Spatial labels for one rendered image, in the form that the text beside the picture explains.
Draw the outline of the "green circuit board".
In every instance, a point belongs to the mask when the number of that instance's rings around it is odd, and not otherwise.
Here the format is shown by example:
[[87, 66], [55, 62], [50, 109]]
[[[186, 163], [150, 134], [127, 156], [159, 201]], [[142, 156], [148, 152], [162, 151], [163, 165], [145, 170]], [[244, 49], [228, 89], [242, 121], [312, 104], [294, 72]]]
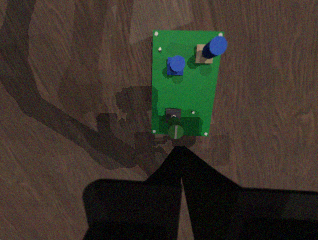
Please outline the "green circuit board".
[[151, 134], [209, 135], [224, 34], [153, 30]]

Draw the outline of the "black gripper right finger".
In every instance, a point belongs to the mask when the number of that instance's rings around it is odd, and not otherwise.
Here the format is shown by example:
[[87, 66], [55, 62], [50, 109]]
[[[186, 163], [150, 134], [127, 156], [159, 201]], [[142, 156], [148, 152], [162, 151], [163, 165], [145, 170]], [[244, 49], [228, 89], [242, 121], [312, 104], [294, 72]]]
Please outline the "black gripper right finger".
[[242, 188], [185, 146], [181, 178], [195, 240], [238, 240], [249, 217], [318, 221], [318, 192]]

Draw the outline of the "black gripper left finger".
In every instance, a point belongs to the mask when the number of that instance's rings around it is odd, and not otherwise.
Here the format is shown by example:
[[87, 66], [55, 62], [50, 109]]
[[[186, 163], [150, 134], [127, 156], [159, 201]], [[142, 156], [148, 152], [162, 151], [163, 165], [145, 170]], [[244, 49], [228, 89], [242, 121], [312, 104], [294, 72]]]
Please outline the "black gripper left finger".
[[175, 146], [145, 181], [99, 179], [84, 188], [90, 227], [93, 220], [163, 225], [167, 240], [177, 240], [182, 198], [182, 150]]

